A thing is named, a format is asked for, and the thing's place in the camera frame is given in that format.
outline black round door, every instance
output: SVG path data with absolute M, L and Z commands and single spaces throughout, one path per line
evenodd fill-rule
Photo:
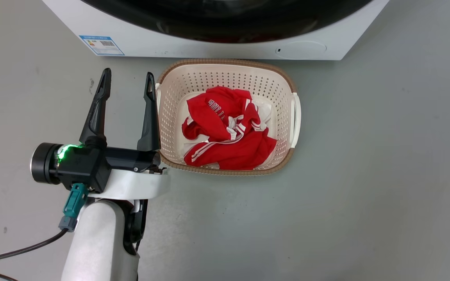
M 371 0 L 83 0 L 128 23 L 216 43 L 285 39 L 335 23 Z

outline brown woven rim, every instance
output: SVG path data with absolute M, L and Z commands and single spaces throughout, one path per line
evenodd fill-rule
M 157 82 L 159 84 L 162 84 L 164 78 L 166 78 L 166 75 L 170 73 L 173 69 L 184 66 L 188 64 L 232 64 L 234 66 L 251 66 L 254 68 L 259 69 L 267 69 L 270 71 L 274 71 L 281 75 L 284 79 L 286 79 L 287 83 L 289 84 L 289 87 L 291 88 L 291 92 L 297 92 L 296 86 L 291 80 L 291 78 L 280 68 L 277 66 L 272 66 L 271 64 L 263 64 L 261 62 L 250 62 L 248 60 L 241 60 L 241 59 L 183 59 L 179 60 L 178 62 L 175 62 L 170 67 L 168 67 L 165 71 L 161 73 L 159 76 L 159 79 Z M 220 174 L 222 176 L 261 176 L 264 174 L 272 174 L 276 171 L 279 171 L 280 169 L 284 168 L 284 166 L 289 162 L 291 157 L 293 156 L 295 149 L 289 149 L 287 152 L 286 157 L 282 159 L 282 161 L 277 164 L 275 167 L 272 167 L 270 169 L 265 170 L 250 170 L 250 171 L 234 171 L 234 170 L 220 170 L 220 169 L 209 169 L 209 168 L 203 168 L 203 167 L 193 167 L 193 166 L 187 166 L 183 164 L 175 163 L 168 158 L 166 158 L 161 151 L 161 160 L 166 163 L 168 166 L 176 168 L 176 169 L 182 169 L 186 171 L 193 171 L 195 173 L 203 173 L 203 174 Z

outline laundry basket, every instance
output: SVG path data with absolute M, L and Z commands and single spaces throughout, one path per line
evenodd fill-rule
M 182 123 L 189 116 L 186 100 L 216 86 L 245 89 L 253 100 L 272 105 L 268 136 L 276 139 L 277 144 L 268 159 L 253 170 L 193 167 L 183 160 Z M 293 155 L 300 133 L 300 99 L 293 81 L 276 66 L 237 59 L 186 59 L 167 68 L 155 88 L 161 160 L 170 167 L 205 174 L 257 176 L 282 169 Z

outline cable connector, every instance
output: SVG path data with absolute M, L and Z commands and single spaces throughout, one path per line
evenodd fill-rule
M 84 183 L 74 183 L 72 185 L 64 207 L 64 216 L 59 223 L 60 229 L 67 229 L 68 232 L 74 231 L 77 225 L 77 217 L 81 208 L 86 203 L 88 194 L 88 187 Z

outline blue and white sticker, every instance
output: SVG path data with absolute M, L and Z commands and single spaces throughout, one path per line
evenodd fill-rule
M 97 55 L 125 55 L 110 37 L 84 35 L 79 37 Z

